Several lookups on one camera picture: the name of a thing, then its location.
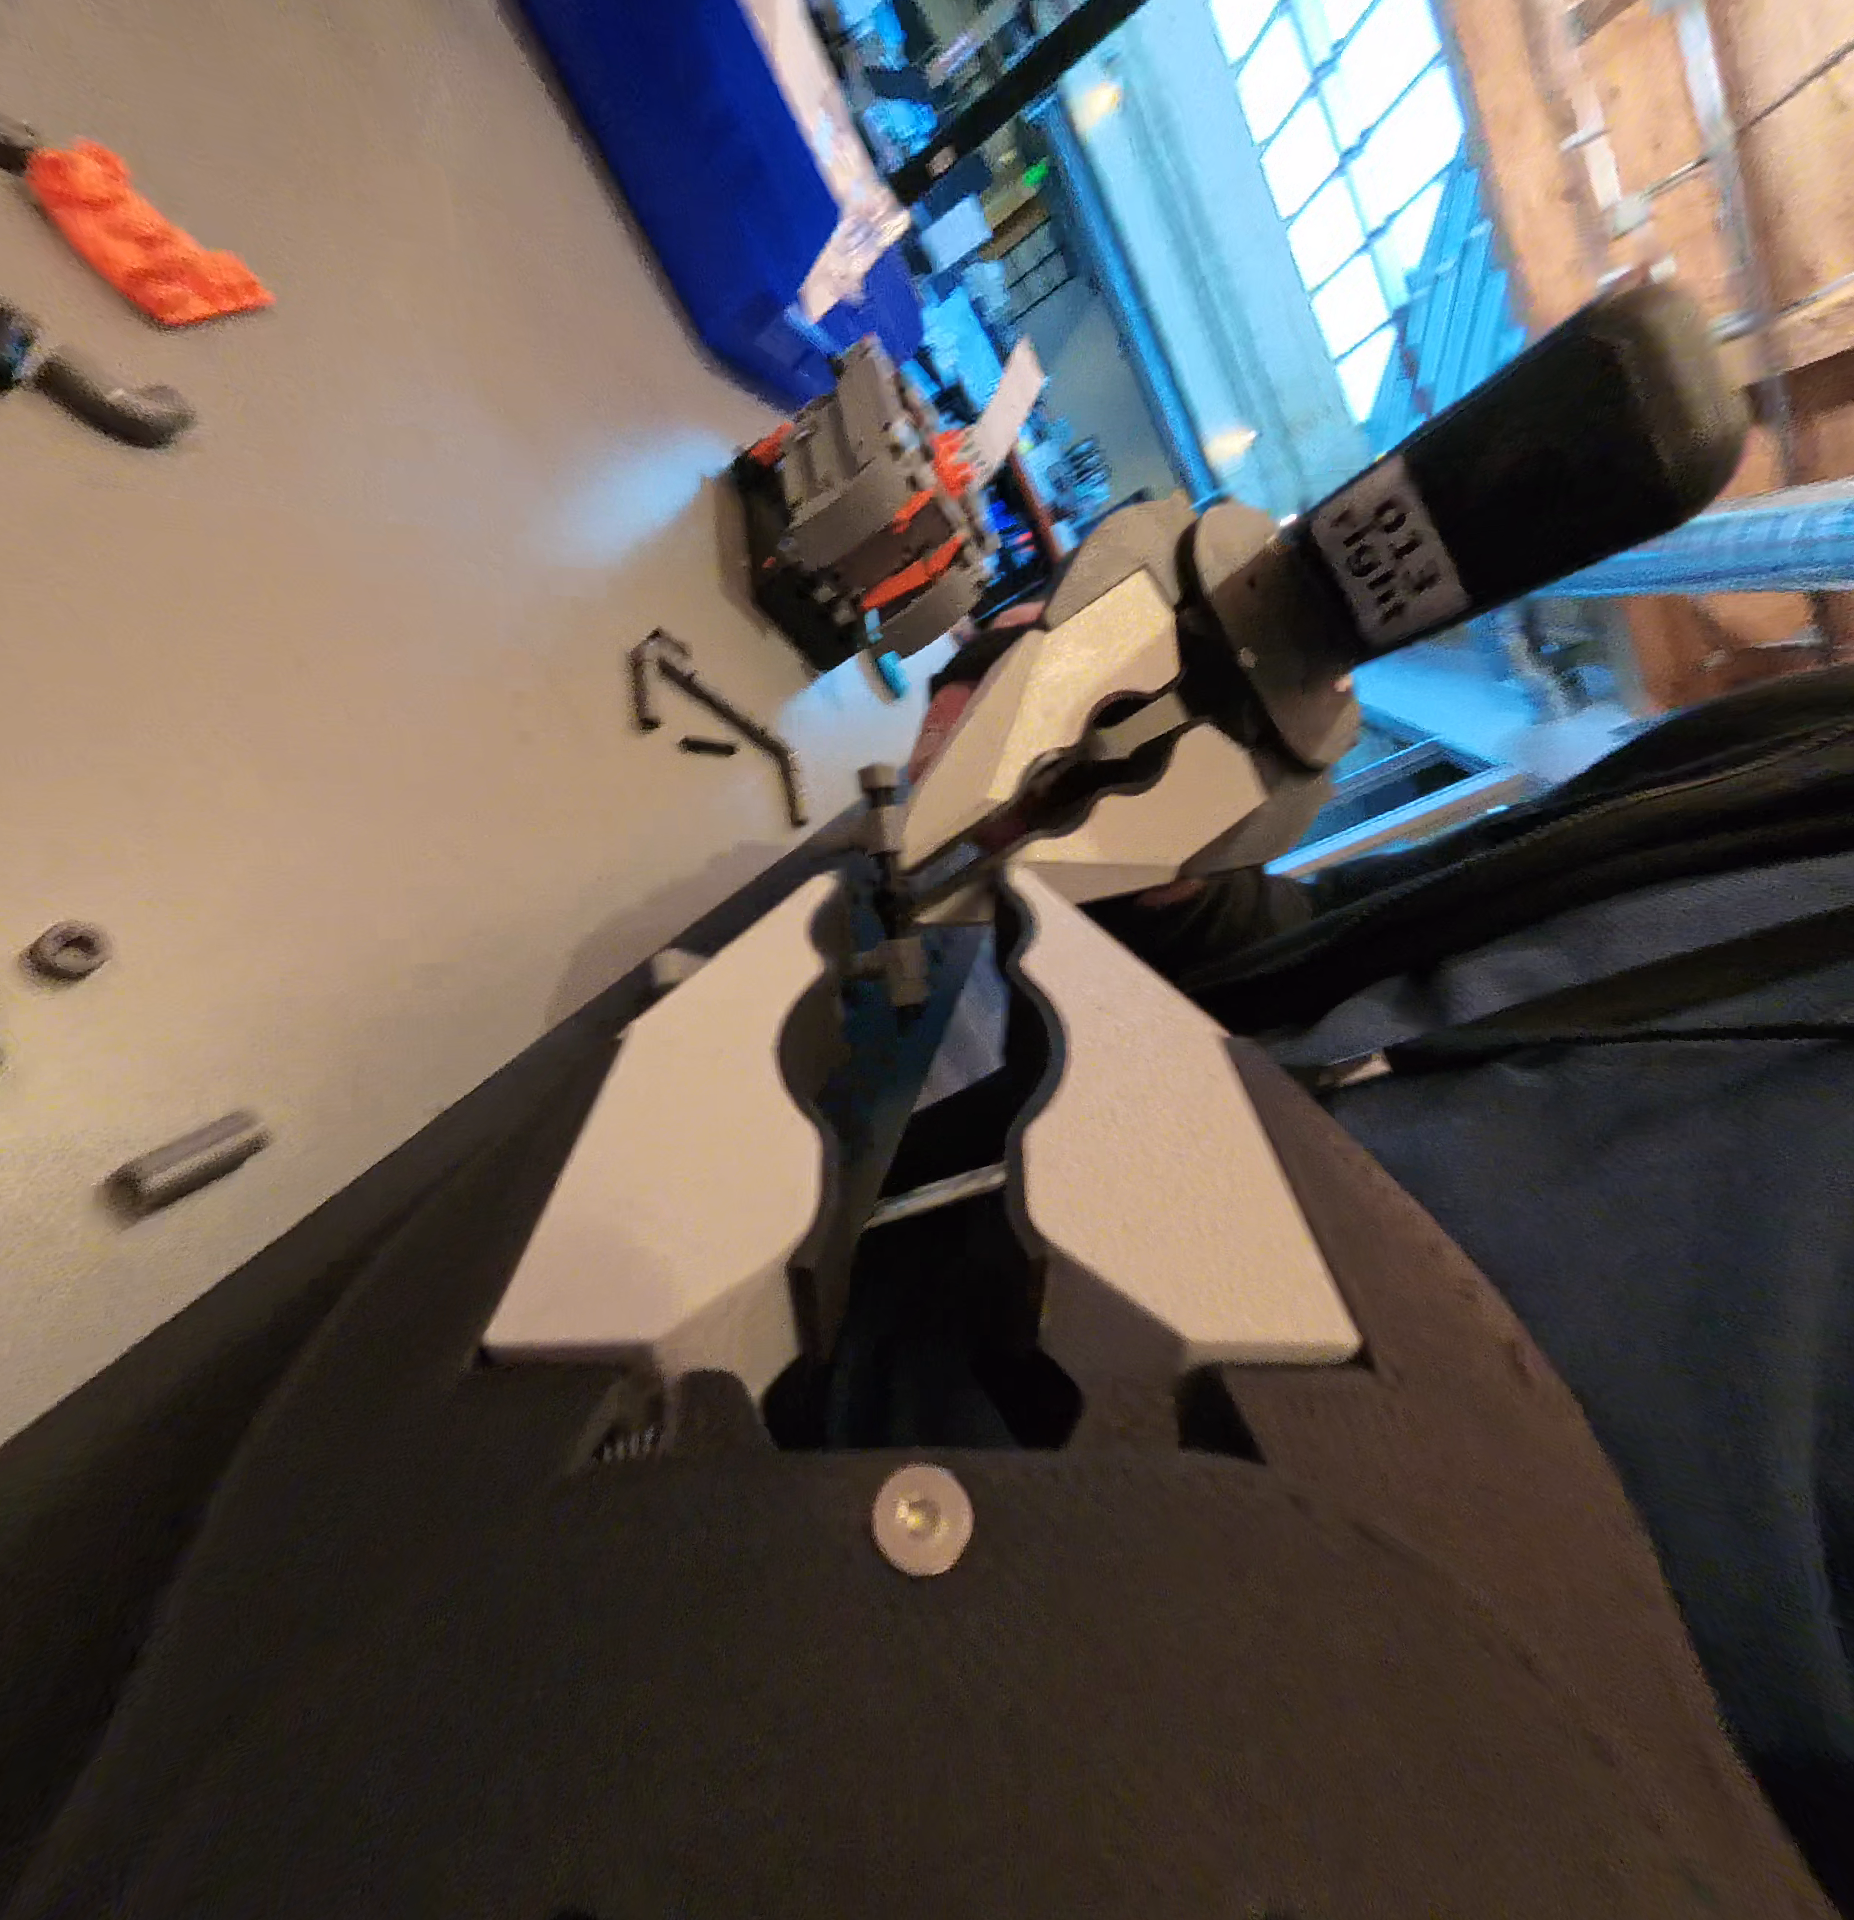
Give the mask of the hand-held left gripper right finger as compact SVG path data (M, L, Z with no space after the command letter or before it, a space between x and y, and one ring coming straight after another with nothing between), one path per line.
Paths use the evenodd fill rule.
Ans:
M1044 878L1010 870L1004 901L1048 1043L1008 1146L1044 1349L1083 1390L1165 1397L1208 1367L1359 1356L1225 1029Z

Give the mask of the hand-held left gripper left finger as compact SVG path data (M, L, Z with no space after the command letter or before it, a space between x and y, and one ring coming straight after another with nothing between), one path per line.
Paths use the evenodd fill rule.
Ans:
M795 1361L845 929L843 878L813 876L627 1024L482 1356L721 1374L754 1402Z

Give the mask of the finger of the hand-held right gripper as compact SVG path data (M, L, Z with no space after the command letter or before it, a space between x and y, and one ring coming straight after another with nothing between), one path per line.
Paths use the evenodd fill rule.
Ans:
M1096 724L1178 682L1179 546L1191 527L1185 499L1114 512L1034 614L1012 607L949 658L907 764L901 862L1025 838L1087 765Z
M1056 899L1131 899L1263 868L1332 797L1332 772L1223 732L1178 732L1123 759L1075 759L925 849L927 899L1035 882Z

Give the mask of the dark grey toy bolt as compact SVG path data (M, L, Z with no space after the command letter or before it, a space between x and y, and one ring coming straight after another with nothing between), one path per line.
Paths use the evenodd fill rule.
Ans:
M870 904L885 939L900 939L912 932L913 905L900 868L904 827L901 768L892 761L870 761L858 772L862 790L859 848L870 862Z

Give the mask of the grey toy elbow pipe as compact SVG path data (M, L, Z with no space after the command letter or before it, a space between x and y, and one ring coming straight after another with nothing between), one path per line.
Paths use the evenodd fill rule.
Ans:
M29 385L104 438L142 452L174 445L196 424L194 405L174 387L123 384L63 350L37 358Z

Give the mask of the grey orange toy assembly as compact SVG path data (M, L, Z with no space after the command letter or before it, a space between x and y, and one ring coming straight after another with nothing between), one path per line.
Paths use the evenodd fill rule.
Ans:
M910 660L984 598L992 467L878 338L728 467L750 601L815 674Z

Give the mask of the large paned window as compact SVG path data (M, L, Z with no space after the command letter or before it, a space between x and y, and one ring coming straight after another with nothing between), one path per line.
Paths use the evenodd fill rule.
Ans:
M1386 452L1528 339L1439 7L1205 12L1347 416Z

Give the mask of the long black rod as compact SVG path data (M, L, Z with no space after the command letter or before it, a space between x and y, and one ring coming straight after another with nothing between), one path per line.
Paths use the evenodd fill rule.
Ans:
M791 744L779 735L767 724L750 715L743 707L736 706L728 695L715 689L706 678L673 656L662 656L657 661L657 671L673 687L677 687L691 703L704 707L706 712L720 717L732 732L736 732L751 750L770 758L773 773L779 786L784 807L788 813L788 824L791 827L807 827L812 824L807 786L803 772Z

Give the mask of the bent black rod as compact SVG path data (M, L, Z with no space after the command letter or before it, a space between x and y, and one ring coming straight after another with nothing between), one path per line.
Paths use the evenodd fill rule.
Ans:
M691 650L664 627L650 627L626 654L627 699L634 728L652 734L662 728L656 683L690 689L693 682Z

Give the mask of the short grey pin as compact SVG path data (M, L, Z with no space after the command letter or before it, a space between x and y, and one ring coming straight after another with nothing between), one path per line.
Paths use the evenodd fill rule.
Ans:
M100 1183L100 1199L122 1220L146 1220L227 1180L269 1139L269 1125L249 1109L216 1115L120 1163Z

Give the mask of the person's blue trousers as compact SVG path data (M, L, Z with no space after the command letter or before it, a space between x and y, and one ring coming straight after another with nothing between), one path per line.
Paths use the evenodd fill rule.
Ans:
M1854 1043L1573 1045L1327 1106L1578 1397L1854 1915Z

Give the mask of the blue plastic bin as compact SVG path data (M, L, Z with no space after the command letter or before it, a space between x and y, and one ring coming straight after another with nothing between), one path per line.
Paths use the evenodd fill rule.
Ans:
M907 212L806 4L516 6L673 303L742 387L795 412L834 362L923 344Z

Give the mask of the orange studded toy plate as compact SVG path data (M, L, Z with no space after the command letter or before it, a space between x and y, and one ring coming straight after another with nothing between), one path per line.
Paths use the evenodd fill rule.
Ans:
M75 258L152 323L180 330L274 306L241 255L207 247L165 218L113 149L87 137L35 147L22 179Z

